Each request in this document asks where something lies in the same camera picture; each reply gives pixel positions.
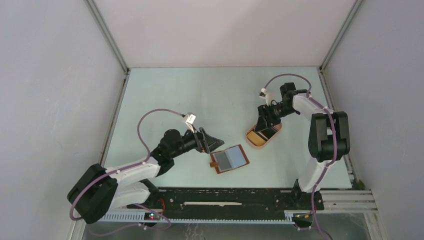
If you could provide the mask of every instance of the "wall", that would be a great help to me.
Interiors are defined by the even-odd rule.
[[[123,72],[83,0],[0,7],[0,239],[65,239]]]
[[[129,67],[319,66],[355,0],[97,0]]]
[[[365,1],[326,76],[387,235],[422,239],[424,1]]]

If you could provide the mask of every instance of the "white tabletop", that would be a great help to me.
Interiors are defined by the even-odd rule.
[[[105,167],[137,161],[147,154],[137,136],[137,123],[148,111],[167,108],[196,114],[194,125],[225,141],[223,150],[241,144],[250,164],[217,174],[210,168],[209,154],[192,150],[176,157],[175,166],[151,179],[157,187],[198,188],[291,188],[310,159],[310,123],[301,115],[282,119],[283,127],[264,148],[254,149],[246,142],[246,132],[258,119],[261,88],[278,74],[304,76],[312,84],[312,95],[326,104],[315,67],[202,67],[133,68],[113,131]],[[280,86],[294,82],[297,89],[308,85],[300,78],[286,76],[268,87],[274,99],[281,100]],[[141,136],[153,150],[168,129],[183,134],[182,118],[168,112],[154,112],[140,127]],[[351,188],[346,165],[338,161],[327,172],[322,188]]]

